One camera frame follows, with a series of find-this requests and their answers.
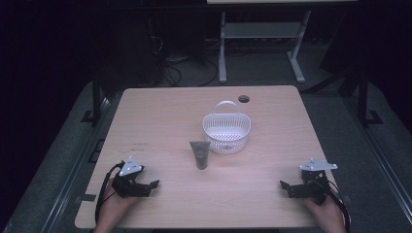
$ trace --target basket handle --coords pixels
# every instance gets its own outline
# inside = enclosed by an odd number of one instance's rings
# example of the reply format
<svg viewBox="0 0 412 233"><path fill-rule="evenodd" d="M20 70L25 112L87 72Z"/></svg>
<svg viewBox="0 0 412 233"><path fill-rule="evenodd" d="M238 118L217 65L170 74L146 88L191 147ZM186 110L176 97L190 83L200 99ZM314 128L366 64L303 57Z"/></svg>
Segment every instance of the basket handle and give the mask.
<svg viewBox="0 0 412 233"><path fill-rule="evenodd" d="M230 101L230 100L223 100L219 104L217 104L215 106L215 109L213 110L213 114L216 113L216 110L218 109L219 106L224 105L224 104L229 104L229 105L235 106L237 108L237 113L240 114L239 106L237 106L236 103L234 103L233 101Z"/></svg>

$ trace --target table leg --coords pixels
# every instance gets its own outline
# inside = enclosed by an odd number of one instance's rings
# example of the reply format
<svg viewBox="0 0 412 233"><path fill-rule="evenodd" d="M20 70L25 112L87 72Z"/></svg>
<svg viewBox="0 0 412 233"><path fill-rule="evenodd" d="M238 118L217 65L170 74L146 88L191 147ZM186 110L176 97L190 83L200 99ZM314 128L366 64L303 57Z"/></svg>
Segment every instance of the table leg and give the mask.
<svg viewBox="0 0 412 233"><path fill-rule="evenodd" d="M226 83L226 62L224 60L224 18L225 12L222 12L221 21L221 52L219 54L219 82Z"/></svg>
<svg viewBox="0 0 412 233"><path fill-rule="evenodd" d="M299 27L299 31L297 33L296 44L294 45L294 48L292 51L288 51L288 59L289 59L289 62L291 63L294 75L296 76L296 80L298 83L306 82L305 78L303 77L302 71L300 70L299 63L297 63L296 57L297 57L297 53L299 52L300 45L302 44L303 36L305 34L305 30L307 27L310 14L311 14L311 11L305 12L303 16L303 20Z"/></svg>

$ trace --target metal frame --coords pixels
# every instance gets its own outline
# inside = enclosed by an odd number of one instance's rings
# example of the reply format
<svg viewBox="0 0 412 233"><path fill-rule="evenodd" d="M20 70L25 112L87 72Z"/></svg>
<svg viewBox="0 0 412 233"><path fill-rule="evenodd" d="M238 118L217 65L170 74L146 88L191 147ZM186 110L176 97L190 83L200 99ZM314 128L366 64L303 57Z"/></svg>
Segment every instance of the metal frame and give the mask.
<svg viewBox="0 0 412 233"><path fill-rule="evenodd" d="M224 40L228 38L295 38L296 44L292 51L288 51L294 75L298 83L305 83L305 78L296 60L302 44L306 26L311 11L306 11L301 22L225 22L225 12L221 20L221 49L219 54L219 81L227 82L226 64L224 60Z"/></svg>

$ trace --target small tube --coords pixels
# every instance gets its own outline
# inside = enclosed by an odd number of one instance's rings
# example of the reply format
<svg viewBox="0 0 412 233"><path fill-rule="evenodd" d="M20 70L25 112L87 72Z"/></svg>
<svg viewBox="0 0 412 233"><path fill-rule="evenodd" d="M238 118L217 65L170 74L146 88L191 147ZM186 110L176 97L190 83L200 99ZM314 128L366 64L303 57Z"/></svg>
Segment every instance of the small tube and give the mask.
<svg viewBox="0 0 412 233"><path fill-rule="evenodd" d="M210 142L190 142L191 150L193 150L196 166L200 170L204 170L208 165Z"/></svg>

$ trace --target hole in table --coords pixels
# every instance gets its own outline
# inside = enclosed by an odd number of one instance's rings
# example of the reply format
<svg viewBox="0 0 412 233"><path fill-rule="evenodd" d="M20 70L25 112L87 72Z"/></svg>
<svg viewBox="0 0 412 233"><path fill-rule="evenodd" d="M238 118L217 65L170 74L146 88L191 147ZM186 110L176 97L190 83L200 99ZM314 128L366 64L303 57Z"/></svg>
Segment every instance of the hole in table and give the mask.
<svg viewBox="0 0 412 233"><path fill-rule="evenodd" d="M237 98L241 103L248 103L251 98L249 98L249 96L247 95L241 95Z"/></svg>

